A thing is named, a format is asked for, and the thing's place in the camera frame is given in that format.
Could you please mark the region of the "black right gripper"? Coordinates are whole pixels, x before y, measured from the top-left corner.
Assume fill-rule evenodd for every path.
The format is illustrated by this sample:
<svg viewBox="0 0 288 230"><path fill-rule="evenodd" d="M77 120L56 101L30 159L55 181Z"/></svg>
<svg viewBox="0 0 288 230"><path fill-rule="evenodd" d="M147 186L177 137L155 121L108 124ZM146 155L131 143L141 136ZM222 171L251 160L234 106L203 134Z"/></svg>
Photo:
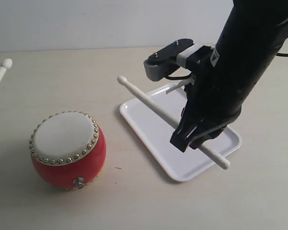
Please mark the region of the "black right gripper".
<svg viewBox="0 0 288 230"><path fill-rule="evenodd" d="M218 57L210 46L193 45L180 53L180 65L195 75L184 87L187 103L170 143L185 152L198 149L217 138L241 114L241 105L229 98L229 90L217 78L211 58Z"/></svg>

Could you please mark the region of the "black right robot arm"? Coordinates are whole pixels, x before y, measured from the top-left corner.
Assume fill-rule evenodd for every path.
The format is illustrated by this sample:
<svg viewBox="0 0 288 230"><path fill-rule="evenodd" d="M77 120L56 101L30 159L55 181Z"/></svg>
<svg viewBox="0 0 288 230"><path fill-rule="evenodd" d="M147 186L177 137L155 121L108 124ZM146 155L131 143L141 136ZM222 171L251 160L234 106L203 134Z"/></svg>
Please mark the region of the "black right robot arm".
<svg viewBox="0 0 288 230"><path fill-rule="evenodd" d="M196 78L171 144L198 148L234 122L287 38L288 0L234 1L215 48L186 61Z"/></svg>

